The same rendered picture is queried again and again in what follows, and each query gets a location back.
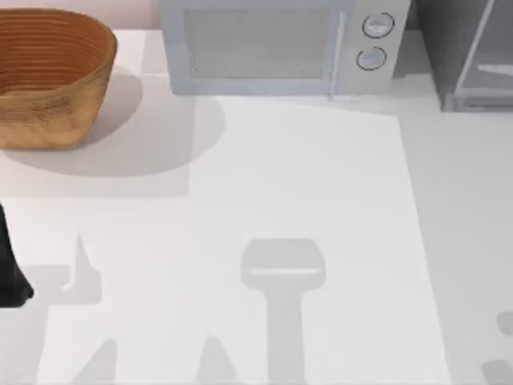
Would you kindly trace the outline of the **microwave oven door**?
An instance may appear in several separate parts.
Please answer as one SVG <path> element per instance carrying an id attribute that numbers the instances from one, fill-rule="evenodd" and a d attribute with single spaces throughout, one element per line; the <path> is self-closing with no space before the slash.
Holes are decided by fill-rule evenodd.
<path id="1" fill-rule="evenodd" d="M 159 0 L 177 95 L 326 95 L 338 0 Z"/>

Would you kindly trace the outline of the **microwave knob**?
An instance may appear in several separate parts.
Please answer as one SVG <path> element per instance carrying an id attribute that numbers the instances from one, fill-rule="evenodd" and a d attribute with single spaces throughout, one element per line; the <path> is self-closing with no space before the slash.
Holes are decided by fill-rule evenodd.
<path id="1" fill-rule="evenodd" d="M 356 64 L 363 71 L 376 71 L 385 65 L 386 60 L 387 53 L 381 47 L 372 47 L 358 53 Z"/>
<path id="2" fill-rule="evenodd" d="M 371 39 L 382 39 L 394 28 L 394 18 L 388 13 L 372 14 L 362 24 L 364 34 Z"/>

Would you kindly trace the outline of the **pale microwave oven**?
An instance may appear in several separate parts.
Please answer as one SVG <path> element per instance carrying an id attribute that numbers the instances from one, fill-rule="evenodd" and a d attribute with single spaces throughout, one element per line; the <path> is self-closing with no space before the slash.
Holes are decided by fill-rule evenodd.
<path id="1" fill-rule="evenodd" d="M 345 29 L 337 77 L 337 95 L 375 95 L 388 89 L 394 75 L 411 0 L 338 0 L 345 13 Z M 388 13 L 395 21 L 384 38 L 369 38 L 362 24 L 372 14 Z M 363 71 L 356 64 L 360 51 L 381 47 L 387 53 L 383 67 Z"/>

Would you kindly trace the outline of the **brown woven basket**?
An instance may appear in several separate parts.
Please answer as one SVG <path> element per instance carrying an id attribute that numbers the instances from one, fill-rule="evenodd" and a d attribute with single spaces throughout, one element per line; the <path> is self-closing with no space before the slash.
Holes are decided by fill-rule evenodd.
<path id="1" fill-rule="evenodd" d="M 66 148 L 102 107 L 118 40 L 87 14 L 0 7 L 0 148 Z"/>

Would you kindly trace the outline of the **grey cabinet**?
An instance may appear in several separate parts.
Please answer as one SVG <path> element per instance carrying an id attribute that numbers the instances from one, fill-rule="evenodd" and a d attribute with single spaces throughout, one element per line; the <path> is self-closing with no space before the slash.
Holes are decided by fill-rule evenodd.
<path id="1" fill-rule="evenodd" d="M 417 0 L 444 112 L 513 112 L 513 0 Z"/>

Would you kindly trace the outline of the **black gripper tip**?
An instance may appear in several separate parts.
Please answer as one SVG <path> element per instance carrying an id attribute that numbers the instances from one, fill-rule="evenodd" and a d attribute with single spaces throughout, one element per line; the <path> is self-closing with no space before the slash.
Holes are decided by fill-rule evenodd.
<path id="1" fill-rule="evenodd" d="M 34 297 L 34 289 L 18 266 L 6 215 L 0 204 L 0 309 L 19 308 Z"/>

